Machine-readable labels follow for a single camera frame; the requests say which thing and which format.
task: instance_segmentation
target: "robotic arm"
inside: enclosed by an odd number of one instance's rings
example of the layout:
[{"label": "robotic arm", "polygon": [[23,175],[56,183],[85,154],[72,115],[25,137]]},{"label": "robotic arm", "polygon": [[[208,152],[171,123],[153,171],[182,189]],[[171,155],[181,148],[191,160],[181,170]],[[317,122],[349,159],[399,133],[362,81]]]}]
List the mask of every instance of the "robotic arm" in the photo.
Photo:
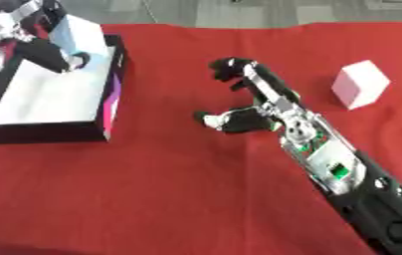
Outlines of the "robotic arm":
[{"label": "robotic arm", "polygon": [[36,24],[50,33],[66,14],[57,0],[0,0],[0,71],[5,59],[1,46],[11,41],[16,42],[17,54],[53,72],[84,67],[90,60],[88,54],[69,56],[57,45],[35,36]]},{"label": "robotic arm", "polygon": [[299,95],[264,65],[227,58],[211,68],[216,80],[238,79],[232,91],[246,88],[258,103],[218,116],[198,112],[198,122],[224,132],[276,130],[282,148],[374,251],[402,255],[402,185],[393,176],[305,108]]}]

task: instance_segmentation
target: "red table surface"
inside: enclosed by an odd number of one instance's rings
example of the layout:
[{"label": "red table surface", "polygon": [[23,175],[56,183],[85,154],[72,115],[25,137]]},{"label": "red table surface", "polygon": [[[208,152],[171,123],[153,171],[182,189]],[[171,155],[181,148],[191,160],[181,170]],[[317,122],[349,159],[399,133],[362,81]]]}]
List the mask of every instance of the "red table surface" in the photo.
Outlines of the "red table surface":
[{"label": "red table surface", "polygon": [[[130,57],[112,142],[0,145],[0,247],[25,247],[23,254],[372,254],[274,133],[225,135],[191,114],[249,104],[246,92],[211,79],[207,64],[252,58],[402,181],[402,23],[104,29],[122,36]],[[348,112],[330,87],[343,66],[363,60],[392,84],[376,104]]]}]

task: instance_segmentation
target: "white box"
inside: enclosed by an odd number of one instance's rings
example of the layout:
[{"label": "white box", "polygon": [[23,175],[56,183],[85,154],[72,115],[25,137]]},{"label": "white box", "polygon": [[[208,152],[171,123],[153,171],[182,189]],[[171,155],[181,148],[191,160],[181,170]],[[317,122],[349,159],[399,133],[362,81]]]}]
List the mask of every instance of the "white box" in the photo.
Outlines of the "white box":
[{"label": "white box", "polygon": [[342,68],[332,90],[353,110],[377,101],[390,80],[369,60]]},{"label": "white box", "polygon": [[70,14],[54,28],[49,38],[69,55],[90,54],[89,69],[95,69],[109,56],[101,25]]}]

